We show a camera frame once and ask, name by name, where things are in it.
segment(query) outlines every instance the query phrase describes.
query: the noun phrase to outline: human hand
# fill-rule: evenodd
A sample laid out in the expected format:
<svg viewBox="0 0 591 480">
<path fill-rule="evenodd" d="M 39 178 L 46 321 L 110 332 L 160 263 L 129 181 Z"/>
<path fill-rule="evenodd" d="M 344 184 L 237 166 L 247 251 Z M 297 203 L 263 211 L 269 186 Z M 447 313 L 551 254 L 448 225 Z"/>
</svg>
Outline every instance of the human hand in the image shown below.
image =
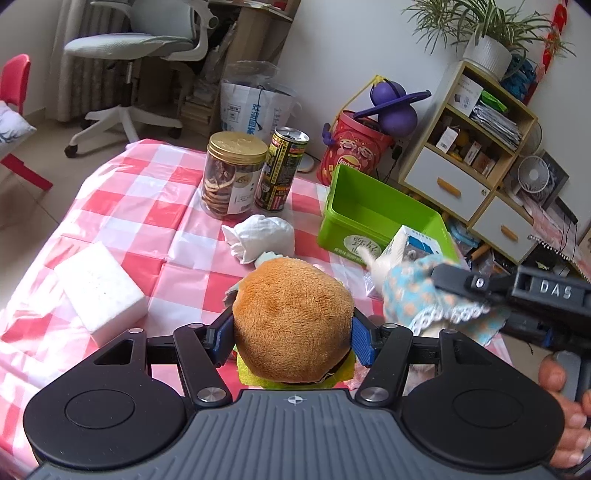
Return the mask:
<svg viewBox="0 0 591 480">
<path fill-rule="evenodd" d="M 559 392 L 566 383 L 566 372 L 549 355 L 542 361 L 538 372 L 540 386 L 547 390 L 560 404 L 564 412 L 564 433 L 550 465 L 569 468 L 583 461 L 583 450 L 591 445 L 591 433 L 585 428 L 591 416 L 591 390 L 583 394 L 581 403 L 568 400 Z"/>
</svg>

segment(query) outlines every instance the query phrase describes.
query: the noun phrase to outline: white foam block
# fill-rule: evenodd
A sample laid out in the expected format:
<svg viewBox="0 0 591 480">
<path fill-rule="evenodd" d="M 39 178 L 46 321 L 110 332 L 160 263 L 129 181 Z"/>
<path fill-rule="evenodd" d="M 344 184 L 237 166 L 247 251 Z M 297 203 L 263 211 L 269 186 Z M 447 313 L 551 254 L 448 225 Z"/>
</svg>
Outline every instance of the white foam block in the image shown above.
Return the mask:
<svg viewBox="0 0 591 480">
<path fill-rule="evenodd" d="M 101 243 L 64 260 L 54 271 L 99 346 L 148 313 L 147 297 Z"/>
</svg>

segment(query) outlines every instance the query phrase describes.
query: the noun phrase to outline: white package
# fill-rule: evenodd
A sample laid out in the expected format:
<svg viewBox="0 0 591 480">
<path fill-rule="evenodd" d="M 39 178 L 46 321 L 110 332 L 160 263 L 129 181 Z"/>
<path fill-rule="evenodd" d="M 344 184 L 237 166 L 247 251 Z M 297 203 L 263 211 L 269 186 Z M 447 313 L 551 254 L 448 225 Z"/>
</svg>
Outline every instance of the white package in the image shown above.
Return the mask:
<svg viewBox="0 0 591 480">
<path fill-rule="evenodd" d="M 103 346 L 148 313 L 148 299 L 113 255 L 92 244 L 54 268 L 61 286 L 89 331 Z"/>
<path fill-rule="evenodd" d="M 230 254 L 241 264 L 254 262 L 264 252 L 293 257 L 296 235 L 289 222 L 279 217 L 252 215 L 234 228 L 222 225 L 224 239 L 230 244 Z"/>
<path fill-rule="evenodd" d="M 403 225 L 379 257 L 387 257 L 391 254 L 396 255 L 396 259 L 391 263 L 400 264 L 403 261 L 414 261 L 426 255 L 441 254 L 441 247 L 434 238 Z M 382 296 L 375 288 L 371 272 L 367 272 L 363 280 L 365 294 L 371 299 L 382 300 Z"/>
</svg>

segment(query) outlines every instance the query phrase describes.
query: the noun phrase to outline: cardboard box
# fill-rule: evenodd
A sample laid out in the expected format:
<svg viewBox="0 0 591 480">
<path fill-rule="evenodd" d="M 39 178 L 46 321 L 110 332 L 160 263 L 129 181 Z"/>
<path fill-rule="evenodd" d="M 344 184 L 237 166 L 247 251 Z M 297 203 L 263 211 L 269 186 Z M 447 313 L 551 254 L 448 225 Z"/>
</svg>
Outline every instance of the cardboard box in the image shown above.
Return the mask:
<svg viewBox="0 0 591 480">
<path fill-rule="evenodd" d="M 484 88 L 474 80 L 470 80 L 465 75 L 462 75 L 448 104 L 461 111 L 464 115 L 470 116 L 483 90 Z"/>
<path fill-rule="evenodd" d="M 403 225 L 394 235 L 394 238 L 390 240 L 380 257 L 389 255 L 394 248 L 398 249 L 401 244 L 404 245 L 402 261 L 416 260 L 432 254 L 441 254 L 441 247 L 437 240 Z M 375 289 L 370 272 L 365 274 L 363 280 L 365 282 L 365 294 L 371 299 L 382 300 L 381 295 Z"/>
</svg>

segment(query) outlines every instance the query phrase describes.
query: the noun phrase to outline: white fan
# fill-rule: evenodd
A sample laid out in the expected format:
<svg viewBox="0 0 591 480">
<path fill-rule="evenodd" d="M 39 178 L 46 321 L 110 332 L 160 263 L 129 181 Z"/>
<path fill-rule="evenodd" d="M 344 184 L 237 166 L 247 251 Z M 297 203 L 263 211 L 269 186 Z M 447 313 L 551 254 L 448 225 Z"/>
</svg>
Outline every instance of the white fan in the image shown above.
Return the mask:
<svg viewBox="0 0 591 480">
<path fill-rule="evenodd" d="M 549 179 L 550 171 L 542 158 L 535 155 L 525 157 L 517 168 L 517 180 L 511 181 L 507 195 L 518 205 L 523 205 L 523 201 L 517 196 L 517 193 L 521 189 L 527 193 L 539 193 L 546 188 Z"/>
</svg>

